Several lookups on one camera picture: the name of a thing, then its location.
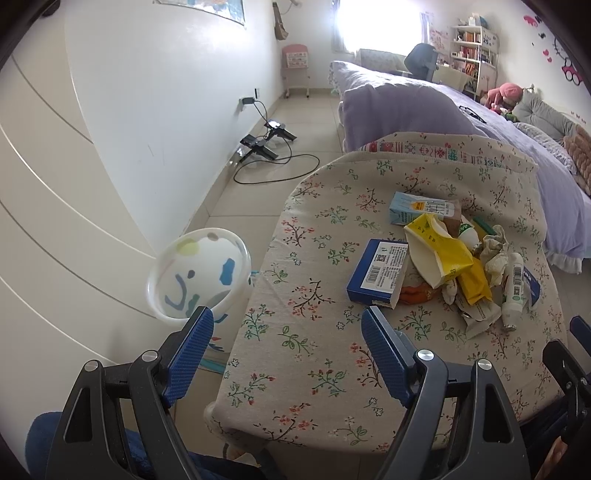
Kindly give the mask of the yellow plastic wrapper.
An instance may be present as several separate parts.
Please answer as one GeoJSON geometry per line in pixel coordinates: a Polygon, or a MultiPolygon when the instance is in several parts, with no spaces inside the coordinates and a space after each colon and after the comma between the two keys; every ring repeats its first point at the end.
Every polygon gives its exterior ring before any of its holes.
{"type": "Polygon", "coordinates": [[[458,279],[462,293],[469,305],[474,305],[483,299],[489,301],[493,299],[486,275],[482,271],[465,271],[458,279]]]}

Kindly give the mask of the pink child chair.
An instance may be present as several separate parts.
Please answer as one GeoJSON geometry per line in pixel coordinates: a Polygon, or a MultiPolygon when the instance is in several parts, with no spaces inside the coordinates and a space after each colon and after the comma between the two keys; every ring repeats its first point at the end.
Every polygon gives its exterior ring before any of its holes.
{"type": "Polygon", "coordinates": [[[281,50],[281,79],[283,79],[283,97],[288,99],[294,91],[303,92],[310,97],[311,76],[308,72],[310,54],[304,44],[290,44],[281,50]]]}

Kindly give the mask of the orange wrapper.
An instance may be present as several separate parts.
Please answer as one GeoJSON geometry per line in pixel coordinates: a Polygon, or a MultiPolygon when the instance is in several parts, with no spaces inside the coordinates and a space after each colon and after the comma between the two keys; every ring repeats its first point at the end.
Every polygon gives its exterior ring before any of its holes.
{"type": "Polygon", "coordinates": [[[405,305],[418,305],[433,300],[439,294],[438,289],[423,282],[418,286],[404,286],[401,289],[399,302],[405,305]]]}

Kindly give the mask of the lined paper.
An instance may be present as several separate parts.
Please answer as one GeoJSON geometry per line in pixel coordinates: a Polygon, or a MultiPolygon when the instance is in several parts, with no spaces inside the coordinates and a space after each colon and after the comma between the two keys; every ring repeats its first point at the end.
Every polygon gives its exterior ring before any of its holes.
{"type": "Polygon", "coordinates": [[[508,243],[506,233],[501,225],[493,226],[493,234],[483,239],[480,260],[491,287],[500,286],[508,264],[508,243]]]}

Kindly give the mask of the floral beige tablecloth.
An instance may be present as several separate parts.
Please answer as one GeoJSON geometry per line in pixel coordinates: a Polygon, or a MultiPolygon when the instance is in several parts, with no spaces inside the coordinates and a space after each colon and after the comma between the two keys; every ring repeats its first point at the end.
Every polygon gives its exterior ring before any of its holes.
{"type": "Polygon", "coordinates": [[[284,205],[226,364],[204,413],[211,431],[250,450],[277,442],[381,453],[404,408],[363,341],[363,308],[346,284],[373,239],[401,240],[389,218],[397,192],[456,200],[506,233],[541,283],[538,305],[517,328],[495,323],[470,337],[458,310],[435,298],[386,311],[391,325],[442,359],[490,360],[519,420],[559,395],[542,351],[566,322],[544,255],[547,225],[537,163],[479,136],[394,134],[332,161],[284,205]]]}

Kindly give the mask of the white bookshelf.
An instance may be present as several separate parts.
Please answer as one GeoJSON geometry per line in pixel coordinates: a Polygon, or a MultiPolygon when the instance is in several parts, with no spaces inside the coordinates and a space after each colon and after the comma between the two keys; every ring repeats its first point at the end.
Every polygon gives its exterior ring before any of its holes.
{"type": "Polygon", "coordinates": [[[452,32],[452,65],[470,77],[463,92],[479,101],[497,86],[498,36],[483,26],[455,26],[452,32]]]}

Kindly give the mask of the purple pillow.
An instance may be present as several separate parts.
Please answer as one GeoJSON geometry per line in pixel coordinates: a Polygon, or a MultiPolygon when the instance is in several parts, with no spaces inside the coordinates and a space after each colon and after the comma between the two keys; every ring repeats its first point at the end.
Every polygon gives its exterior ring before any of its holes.
{"type": "Polygon", "coordinates": [[[428,86],[370,84],[342,97],[346,151],[399,132],[478,135],[484,133],[451,98],[428,86]]]}

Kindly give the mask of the white green yogurt bottle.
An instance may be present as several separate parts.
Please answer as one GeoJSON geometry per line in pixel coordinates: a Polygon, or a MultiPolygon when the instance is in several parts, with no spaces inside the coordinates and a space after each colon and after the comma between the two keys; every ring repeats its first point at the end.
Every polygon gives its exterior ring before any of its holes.
{"type": "Polygon", "coordinates": [[[461,223],[458,239],[462,241],[472,253],[477,252],[481,247],[481,241],[478,233],[470,222],[463,221],[461,223]]]}

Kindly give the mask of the white patterned trash bin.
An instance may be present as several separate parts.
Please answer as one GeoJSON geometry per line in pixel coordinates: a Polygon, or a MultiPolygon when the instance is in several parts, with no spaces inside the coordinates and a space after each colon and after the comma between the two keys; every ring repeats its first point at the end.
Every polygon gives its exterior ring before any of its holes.
{"type": "Polygon", "coordinates": [[[252,293],[252,257],[229,230],[191,231],[157,256],[145,293],[155,317],[166,323],[187,320],[199,306],[221,323],[237,315],[252,293]]]}

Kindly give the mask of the white lotion bottle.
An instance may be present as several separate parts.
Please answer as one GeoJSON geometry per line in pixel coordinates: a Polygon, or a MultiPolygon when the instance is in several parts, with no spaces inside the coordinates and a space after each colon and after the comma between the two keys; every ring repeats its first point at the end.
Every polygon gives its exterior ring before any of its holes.
{"type": "Polygon", "coordinates": [[[511,253],[508,256],[503,293],[503,326],[507,331],[514,331],[521,321],[525,302],[524,260],[519,253],[511,253]]]}

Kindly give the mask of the grey cushion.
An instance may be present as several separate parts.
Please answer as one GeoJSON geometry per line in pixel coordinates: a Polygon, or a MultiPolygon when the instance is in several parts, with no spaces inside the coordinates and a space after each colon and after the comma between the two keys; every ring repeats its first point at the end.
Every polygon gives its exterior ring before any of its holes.
{"type": "Polygon", "coordinates": [[[558,143],[577,133],[574,122],[527,89],[523,90],[522,98],[512,113],[519,122],[535,126],[558,143]]]}

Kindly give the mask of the light blue milk carton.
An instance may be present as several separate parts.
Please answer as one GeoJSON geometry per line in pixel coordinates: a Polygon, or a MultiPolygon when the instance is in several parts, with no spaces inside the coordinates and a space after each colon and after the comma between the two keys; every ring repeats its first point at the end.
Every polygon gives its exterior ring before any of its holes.
{"type": "Polygon", "coordinates": [[[456,223],[462,218],[461,205],[457,200],[417,196],[400,191],[394,194],[389,207],[390,222],[399,226],[405,226],[425,213],[456,223]]]}

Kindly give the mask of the dark blue office chair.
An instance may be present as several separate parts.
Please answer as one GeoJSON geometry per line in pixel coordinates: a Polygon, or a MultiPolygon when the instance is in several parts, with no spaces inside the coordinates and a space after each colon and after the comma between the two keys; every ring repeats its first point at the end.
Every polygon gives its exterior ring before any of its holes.
{"type": "Polygon", "coordinates": [[[439,52],[432,45],[420,43],[405,57],[404,64],[413,78],[432,82],[438,69],[438,56],[439,52]]]}

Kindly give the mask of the yellow paper cup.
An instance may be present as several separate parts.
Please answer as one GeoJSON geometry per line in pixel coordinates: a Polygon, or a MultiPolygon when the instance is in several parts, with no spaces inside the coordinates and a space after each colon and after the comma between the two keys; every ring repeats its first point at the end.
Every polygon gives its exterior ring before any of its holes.
{"type": "Polygon", "coordinates": [[[404,231],[414,266],[434,289],[468,271],[474,263],[467,246],[452,237],[435,214],[420,215],[404,231]]]}

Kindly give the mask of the black device on floor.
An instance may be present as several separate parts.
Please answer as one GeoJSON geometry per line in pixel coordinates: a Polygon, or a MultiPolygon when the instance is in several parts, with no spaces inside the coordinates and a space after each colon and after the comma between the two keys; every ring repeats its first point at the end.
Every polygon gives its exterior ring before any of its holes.
{"type": "Polygon", "coordinates": [[[288,131],[283,123],[277,122],[276,120],[266,121],[264,127],[266,127],[266,136],[264,136],[266,141],[270,141],[274,137],[290,142],[297,140],[297,136],[288,131]]]}

